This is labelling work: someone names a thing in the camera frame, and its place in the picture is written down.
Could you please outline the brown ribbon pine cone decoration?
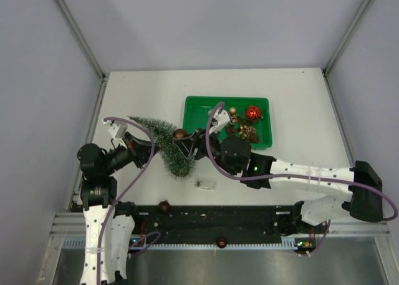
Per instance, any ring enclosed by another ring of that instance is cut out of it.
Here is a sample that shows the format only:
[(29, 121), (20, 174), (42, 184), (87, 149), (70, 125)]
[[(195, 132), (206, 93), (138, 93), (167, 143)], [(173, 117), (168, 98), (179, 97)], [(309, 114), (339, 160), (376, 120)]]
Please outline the brown ribbon pine cone decoration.
[(240, 116), (230, 116), (229, 125), (225, 131), (228, 137), (235, 135), (248, 143), (260, 143), (257, 130), (251, 124), (244, 123)]

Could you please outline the large brown matte bauble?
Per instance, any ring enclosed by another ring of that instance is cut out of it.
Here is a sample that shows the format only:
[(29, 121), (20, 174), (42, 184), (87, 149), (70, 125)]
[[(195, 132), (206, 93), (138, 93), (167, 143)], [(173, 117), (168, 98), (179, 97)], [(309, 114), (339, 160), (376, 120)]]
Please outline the large brown matte bauble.
[(167, 214), (171, 210), (171, 205), (169, 204), (169, 202), (167, 200), (161, 201), (158, 204), (158, 210), (160, 213)]

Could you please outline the large red glitter bauble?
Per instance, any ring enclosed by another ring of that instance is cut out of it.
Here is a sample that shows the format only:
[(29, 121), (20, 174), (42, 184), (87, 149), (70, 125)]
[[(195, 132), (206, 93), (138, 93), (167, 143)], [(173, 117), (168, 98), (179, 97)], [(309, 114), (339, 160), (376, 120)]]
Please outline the large red glitter bauble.
[(255, 123), (263, 119), (263, 114), (259, 107), (250, 105), (244, 111), (244, 118), (248, 122)]

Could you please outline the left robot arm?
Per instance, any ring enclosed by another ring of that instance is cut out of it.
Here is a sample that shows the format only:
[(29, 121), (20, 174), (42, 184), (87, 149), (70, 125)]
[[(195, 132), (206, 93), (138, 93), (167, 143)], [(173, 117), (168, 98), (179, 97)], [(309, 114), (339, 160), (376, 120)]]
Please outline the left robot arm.
[(122, 144), (106, 151), (94, 143), (77, 153), (82, 172), (85, 258), (81, 284), (128, 284), (126, 265), (130, 236), (141, 227), (135, 204), (117, 196), (113, 173), (130, 163), (143, 168), (157, 147), (125, 135)]

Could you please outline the clear battery box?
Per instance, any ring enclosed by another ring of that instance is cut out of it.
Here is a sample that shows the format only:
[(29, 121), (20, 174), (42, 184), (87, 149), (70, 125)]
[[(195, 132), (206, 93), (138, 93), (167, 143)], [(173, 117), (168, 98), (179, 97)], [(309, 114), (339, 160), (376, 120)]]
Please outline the clear battery box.
[(216, 184), (217, 183), (212, 180), (199, 179), (199, 178), (195, 180), (195, 187), (201, 190), (214, 191), (216, 189)]

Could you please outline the small brown shiny bauble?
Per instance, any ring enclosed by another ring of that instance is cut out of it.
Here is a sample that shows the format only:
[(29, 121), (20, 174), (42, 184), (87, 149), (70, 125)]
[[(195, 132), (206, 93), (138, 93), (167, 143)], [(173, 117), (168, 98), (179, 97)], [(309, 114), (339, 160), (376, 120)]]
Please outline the small brown shiny bauble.
[(221, 237), (218, 237), (216, 239), (216, 245), (220, 249), (223, 249), (223, 248), (227, 247), (227, 244), (228, 244), (228, 242), (227, 242), (227, 239), (225, 237), (221, 236)]

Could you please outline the small green christmas tree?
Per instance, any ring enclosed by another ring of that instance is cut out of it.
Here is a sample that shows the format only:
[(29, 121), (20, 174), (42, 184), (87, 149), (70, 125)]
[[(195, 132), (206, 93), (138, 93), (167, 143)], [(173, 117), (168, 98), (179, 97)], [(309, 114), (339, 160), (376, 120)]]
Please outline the small green christmas tree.
[(129, 116), (129, 119), (147, 130), (159, 146), (159, 154), (166, 170), (175, 178), (186, 178), (192, 174), (195, 161), (187, 159), (174, 144), (174, 132), (177, 126), (156, 118)]

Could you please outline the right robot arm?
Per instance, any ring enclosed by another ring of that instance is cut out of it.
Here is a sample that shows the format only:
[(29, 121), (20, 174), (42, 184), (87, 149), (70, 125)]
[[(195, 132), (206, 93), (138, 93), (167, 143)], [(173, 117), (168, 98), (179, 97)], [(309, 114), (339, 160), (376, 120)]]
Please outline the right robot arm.
[(249, 143), (234, 135), (219, 140), (216, 134), (206, 135), (202, 129), (192, 134), (178, 129), (173, 133), (173, 143), (188, 160), (207, 157), (217, 170), (250, 188), (320, 194), (315, 200), (295, 203), (291, 225), (300, 233), (336, 218), (351, 216), (369, 223), (383, 219), (382, 181), (367, 162), (357, 161), (347, 168), (297, 165), (254, 153)]

